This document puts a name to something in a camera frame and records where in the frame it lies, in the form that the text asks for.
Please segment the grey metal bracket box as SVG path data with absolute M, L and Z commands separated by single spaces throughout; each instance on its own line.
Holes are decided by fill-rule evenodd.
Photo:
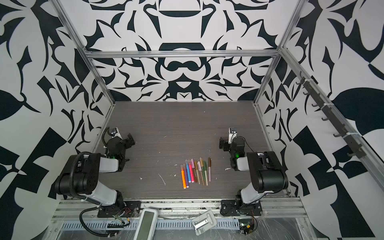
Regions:
M 192 225 L 197 236 L 216 227 L 217 224 L 218 222 L 216 220 L 216 217 L 211 210 L 208 210 L 205 213 L 198 215 L 196 218 L 192 219 Z

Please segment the aluminium frame front rail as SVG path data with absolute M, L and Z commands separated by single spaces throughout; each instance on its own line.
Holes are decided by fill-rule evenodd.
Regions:
M 141 201 L 141 209 L 152 208 L 159 212 L 162 219 L 194 218 L 211 210 L 218 218 L 249 218 L 251 216 L 224 217 L 220 214 L 221 200 L 234 199 L 128 199 Z M 263 198 L 259 201 L 262 206 L 262 218 L 306 218 L 307 212 L 299 198 Z

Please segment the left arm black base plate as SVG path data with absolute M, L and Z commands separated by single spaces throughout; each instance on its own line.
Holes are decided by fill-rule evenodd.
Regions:
M 111 206 L 102 206 L 98 211 L 98 218 L 121 218 L 135 217 L 140 213 L 141 201 L 124 201 L 122 205 L 114 204 Z

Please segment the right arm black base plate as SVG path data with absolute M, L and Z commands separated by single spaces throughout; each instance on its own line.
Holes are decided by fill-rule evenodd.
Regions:
M 221 200 L 220 214 L 224 217 L 232 216 L 261 216 L 262 206 L 260 203 L 243 204 L 236 200 Z

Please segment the aluminium frame back beam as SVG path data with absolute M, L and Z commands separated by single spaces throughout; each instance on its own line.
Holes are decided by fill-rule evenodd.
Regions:
M 109 58 L 188 58 L 188 57 L 274 57 L 277 50 L 201 50 L 201 51 L 85 51 L 89 59 Z

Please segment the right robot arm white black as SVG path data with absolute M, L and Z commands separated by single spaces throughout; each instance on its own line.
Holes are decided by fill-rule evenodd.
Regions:
M 268 194 L 275 194 L 288 188 L 288 177 L 273 151 L 245 152 L 246 140 L 233 137 L 220 138 L 219 148 L 230 154 L 231 168 L 250 173 L 251 182 L 238 191 L 236 196 L 239 208 L 256 204 Z

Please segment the red pink highlighter pen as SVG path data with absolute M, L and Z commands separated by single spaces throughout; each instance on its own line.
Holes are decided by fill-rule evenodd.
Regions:
M 195 182 L 195 178 L 194 178 L 194 175 L 193 175 L 193 169 L 192 169 L 192 165 L 191 165 L 190 161 L 188 161 L 188 168 L 189 168 L 189 175 L 190 175 L 191 183 L 194 183 Z

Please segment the white handheld tablet device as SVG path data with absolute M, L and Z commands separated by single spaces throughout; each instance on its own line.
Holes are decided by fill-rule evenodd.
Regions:
M 146 208 L 141 212 L 134 240 L 152 240 L 154 237 L 159 212 L 156 209 Z

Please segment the lilac cap brown pen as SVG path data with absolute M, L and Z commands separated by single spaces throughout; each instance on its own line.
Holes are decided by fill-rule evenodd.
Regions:
M 203 177 L 201 162 L 198 161 L 197 164 L 198 164 L 198 170 L 199 170 L 199 176 L 200 176 L 200 179 L 201 179 L 201 183 L 202 183 L 203 186 L 205 186 L 205 181 L 204 181 L 204 177 Z

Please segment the blue highlighter pen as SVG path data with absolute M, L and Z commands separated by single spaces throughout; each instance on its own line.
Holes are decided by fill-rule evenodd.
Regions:
M 190 169 L 189 169 L 189 161 L 185 160 L 186 163 L 186 169 L 187 169 L 187 179 L 189 184 L 192 182 L 191 175 L 190 175 Z

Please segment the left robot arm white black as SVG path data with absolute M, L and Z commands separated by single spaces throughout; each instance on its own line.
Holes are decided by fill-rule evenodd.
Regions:
M 104 155 L 82 152 L 70 156 L 55 181 L 55 192 L 93 203 L 109 211 L 125 208 L 121 192 L 102 184 L 99 175 L 122 172 L 128 161 L 126 150 L 135 144 L 131 134 L 128 134 L 125 139 L 115 135 L 105 143 Z

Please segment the orange highlighter pen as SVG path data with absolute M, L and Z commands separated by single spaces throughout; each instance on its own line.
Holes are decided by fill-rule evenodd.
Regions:
M 185 178 L 185 171 L 184 171 L 184 165 L 181 165 L 181 176 L 182 176 L 182 183 L 183 183 L 183 189 L 187 188 L 186 184 L 186 178 Z

